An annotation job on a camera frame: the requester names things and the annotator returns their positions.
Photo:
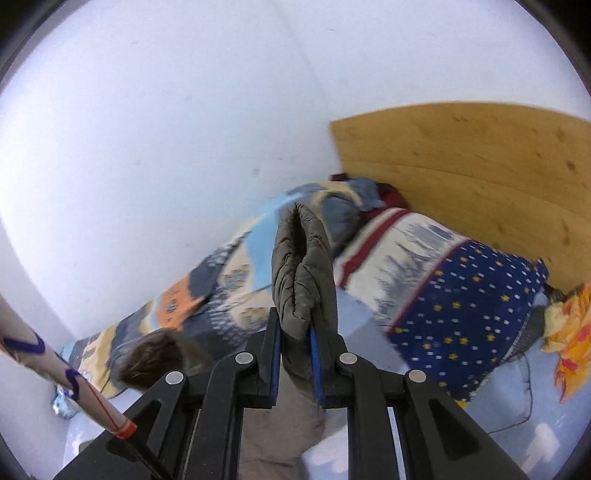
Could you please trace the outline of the olive puffer jacket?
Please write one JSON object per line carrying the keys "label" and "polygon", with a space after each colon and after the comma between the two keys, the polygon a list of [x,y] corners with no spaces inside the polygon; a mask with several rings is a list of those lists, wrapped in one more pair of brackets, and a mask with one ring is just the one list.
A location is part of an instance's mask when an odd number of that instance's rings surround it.
{"label": "olive puffer jacket", "polygon": [[[304,453],[325,431],[325,411],[312,392],[308,330],[318,323],[338,330],[332,253],[322,221],[308,206],[294,203],[280,219],[271,256],[271,299],[280,320],[279,398],[270,410],[243,414],[242,479],[306,479]],[[171,371],[204,373],[214,359],[197,341],[172,328],[143,336],[127,353],[117,374],[123,387],[147,391]]]}

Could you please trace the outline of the patchwork cartoon quilt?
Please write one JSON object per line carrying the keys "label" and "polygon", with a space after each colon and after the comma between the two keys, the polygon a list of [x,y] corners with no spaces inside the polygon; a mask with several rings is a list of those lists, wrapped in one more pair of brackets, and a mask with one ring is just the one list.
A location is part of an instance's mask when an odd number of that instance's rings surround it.
{"label": "patchwork cartoon quilt", "polygon": [[105,398],[123,385],[117,374],[139,339],[161,328],[194,338],[212,358],[235,350],[266,325],[271,299],[271,255],[280,219],[301,203],[322,221],[333,252],[360,228],[363,213],[383,207],[375,181],[356,177],[304,184],[267,202],[226,243],[133,314],[66,345],[61,357]]}

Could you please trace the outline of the blue star pillow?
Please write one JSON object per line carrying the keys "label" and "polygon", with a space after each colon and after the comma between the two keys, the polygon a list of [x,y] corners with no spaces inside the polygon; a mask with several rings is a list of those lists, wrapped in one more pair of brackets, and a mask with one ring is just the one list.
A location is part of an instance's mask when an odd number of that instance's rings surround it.
{"label": "blue star pillow", "polygon": [[402,208],[363,227],[334,273],[404,362],[460,402],[514,350],[549,276],[540,259],[497,251]]}

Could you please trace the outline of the yellow orange floral cloth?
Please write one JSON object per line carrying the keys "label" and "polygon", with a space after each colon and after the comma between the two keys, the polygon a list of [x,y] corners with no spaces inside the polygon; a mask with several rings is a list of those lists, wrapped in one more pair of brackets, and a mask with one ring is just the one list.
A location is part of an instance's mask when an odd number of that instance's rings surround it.
{"label": "yellow orange floral cloth", "polygon": [[554,292],[544,311],[546,353],[557,353],[554,384],[565,403],[590,381],[590,284]]}

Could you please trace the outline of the dark red garment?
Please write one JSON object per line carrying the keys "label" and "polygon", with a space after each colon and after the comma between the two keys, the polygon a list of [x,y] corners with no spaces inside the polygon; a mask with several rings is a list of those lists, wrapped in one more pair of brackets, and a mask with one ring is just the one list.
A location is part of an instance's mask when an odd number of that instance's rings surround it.
{"label": "dark red garment", "polygon": [[384,210],[390,208],[408,209],[409,204],[401,192],[388,183],[376,182],[367,177],[351,177],[346,173],[329,177],[331,181],[344,182],[353,189],[362,200],[360,223],[366,224]]}

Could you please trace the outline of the wooden headboard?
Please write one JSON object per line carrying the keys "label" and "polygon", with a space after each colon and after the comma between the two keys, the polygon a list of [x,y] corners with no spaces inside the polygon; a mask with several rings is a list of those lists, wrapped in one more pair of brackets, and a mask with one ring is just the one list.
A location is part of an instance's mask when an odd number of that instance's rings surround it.
{"label": "wooden headboard", "polygon": [[590,278],[590,124],[523,105],[429,103],[331,125],[342,169],[498,250],[542,259],[553,287]]}

